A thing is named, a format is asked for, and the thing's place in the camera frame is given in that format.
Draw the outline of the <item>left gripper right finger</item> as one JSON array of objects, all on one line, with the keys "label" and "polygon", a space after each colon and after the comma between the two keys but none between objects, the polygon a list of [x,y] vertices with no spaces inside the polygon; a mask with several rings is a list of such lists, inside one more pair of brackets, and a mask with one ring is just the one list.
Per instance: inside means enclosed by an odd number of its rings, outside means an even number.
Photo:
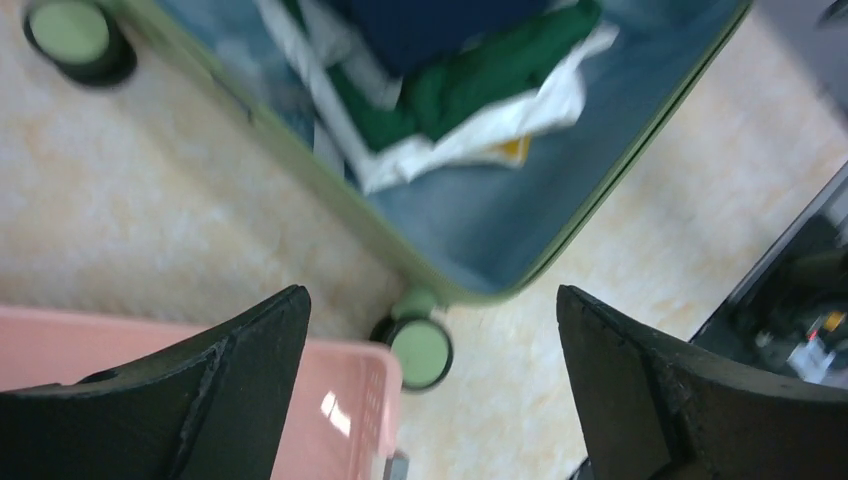
[{"label": "left gripper right finger", "polygon": [[557,320],[582,479],[843,479],[847,393],[721,357],[575,286]]}]

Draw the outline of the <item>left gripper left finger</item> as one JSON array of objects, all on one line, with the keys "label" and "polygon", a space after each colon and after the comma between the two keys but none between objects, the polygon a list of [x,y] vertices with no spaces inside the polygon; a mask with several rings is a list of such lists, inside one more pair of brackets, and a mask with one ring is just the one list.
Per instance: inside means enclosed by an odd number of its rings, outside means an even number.
[{"label": "left gripper left finger", "polygon": [[311,298],[289,286],[185,340],[73,383],[1,394],[5,479],[268,479]]}]

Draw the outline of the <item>pink plastic basket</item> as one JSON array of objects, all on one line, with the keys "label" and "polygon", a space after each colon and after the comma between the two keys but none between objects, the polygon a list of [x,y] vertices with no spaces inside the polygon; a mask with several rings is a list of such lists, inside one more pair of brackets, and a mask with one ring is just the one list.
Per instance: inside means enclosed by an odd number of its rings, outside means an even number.
[{"label": "pink plastic basket", "polygon": [[[201,330],[4,306],[1,387],[74,383]],[[401,379],[398,360],[381,344],[307,340],[273,478],[386,478],[387,466],[396,457]]]}]

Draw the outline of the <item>navy blue garment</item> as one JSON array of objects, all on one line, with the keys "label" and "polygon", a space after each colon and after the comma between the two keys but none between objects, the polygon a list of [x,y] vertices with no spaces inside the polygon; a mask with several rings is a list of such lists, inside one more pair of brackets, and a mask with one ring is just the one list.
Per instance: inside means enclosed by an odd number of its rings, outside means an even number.
[{"label": "navy blue garment", "polygon": [[327,3],[350,22],[394,76],[414,73],[484,35],[540,16],[548,1],[339,0]]}]

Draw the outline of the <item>green hard-shell suitcase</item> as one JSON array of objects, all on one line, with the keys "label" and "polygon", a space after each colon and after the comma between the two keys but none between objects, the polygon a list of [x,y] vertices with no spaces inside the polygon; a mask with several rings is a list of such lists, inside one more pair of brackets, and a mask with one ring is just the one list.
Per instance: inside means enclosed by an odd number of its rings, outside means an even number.
[{"label": "green hard-shell suitcase", "polygon": [[[260,1],[33,1],[27,41],[68,79],[112,86],[137,64],[124,27],[225,102],[410,281],[390,321],[500,300],[540,276],[662,129],[750,9],[747,1],[598,1],[613,45],[584,60],[571,127],[533,136],[523,166],[450,165],[367,194],[261,19]],[[329,65],[355,57],[373,105],[400,95],[358,31],[311,25]]]}]

